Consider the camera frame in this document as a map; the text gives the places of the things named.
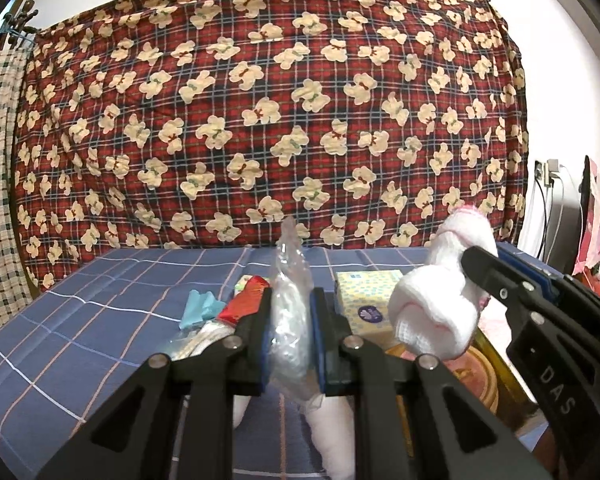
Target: silver screw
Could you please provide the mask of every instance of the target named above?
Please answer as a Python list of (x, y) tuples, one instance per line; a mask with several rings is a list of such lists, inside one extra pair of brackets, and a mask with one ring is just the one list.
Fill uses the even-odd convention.
[(423, 354), (418, 357), (418, 364), (425, 370), (433, 370), (436, 366), (438, 366), (438, 362), (438, 358), (435, 355)]
[(542, 323), (544, 323), (544, 316), (539, 312), (532, 312), (531, 319), (536, 325), (542, 325)]
[(222, 339), (222, 344), (229, 350), (237, 350), (242, 346), (242, 338), (239, 335), (228, 335)]
[(358, 350), (365, 343), (365, 340), (359, 335), (348, 335), (344, 338), (343, 343), (347, 348)]
[(149, 357), (149, 366), (151, 368), (162, 368), (169, 362), (169, 358), (165, 354), (154, 354)]

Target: red plaid curtain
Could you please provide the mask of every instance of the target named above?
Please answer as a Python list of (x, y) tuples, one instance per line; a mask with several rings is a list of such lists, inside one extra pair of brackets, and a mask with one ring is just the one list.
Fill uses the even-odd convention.
[(111, 247), (515, 242), (525, 78), (488, 0), (116, 0), (45, 31), (16, 200), (43, 286)]

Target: white cord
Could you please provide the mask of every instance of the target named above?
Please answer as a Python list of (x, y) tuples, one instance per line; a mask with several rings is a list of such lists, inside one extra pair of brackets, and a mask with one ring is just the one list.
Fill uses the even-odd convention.
[[(576, 186), (575, 182), (573, 181), (573, 177), (571, 176), (569, 168), (560, 165), (560, 169), (567, 172), (567, 174), (569, 175), (569, 180), (571, 180), (573, 190), (576, 192), (577, 195), (579, 195), (580, 192), (578, 191), (578, 186)], [(582, 210), (582, 198), (580, 196), (578, 197), (578, 206), (580, 207), (580, 240), (578, 241), (578, 253), (580, 253), (580, 246), (582, 245), (582, 238), (584, 237), (584, 211)]]
[[(555, 239), (558, 237), (558, 231), (560, 230), (560, 222), (562, 221), (562, 212), (564, 211), (564, 182), (560, 178), (560, 175), (555, 175), (554, 178), (560, 180), (560, 188), (562, 189), (562, 195), (560, 197), (560, 213), (558, 214), (558, 224), (555, 227), (554, 231), (554, 239), (551, 240), (551, 246), (544, 258), (544, 262), (547, 264), (549, 262), (549, 257), (551, 257), (551, 251), (554, 250)], [(551, 188), (551, 207), (554, 207), (554, 188)]]

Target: red wrapper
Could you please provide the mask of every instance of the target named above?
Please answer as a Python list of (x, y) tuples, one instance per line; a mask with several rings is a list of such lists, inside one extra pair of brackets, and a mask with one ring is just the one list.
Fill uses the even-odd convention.
[(262, 294), (267, 287), (269, 287), (267, 280), (260, 276), (253, 276), (244, 285), (244, 290), (236, 294), (226, 304), (226, 307), (216, 316), (216, 319), (220, 319), (233, 326), (237, 325), (241, 317), (254, 314), (258, 311)]

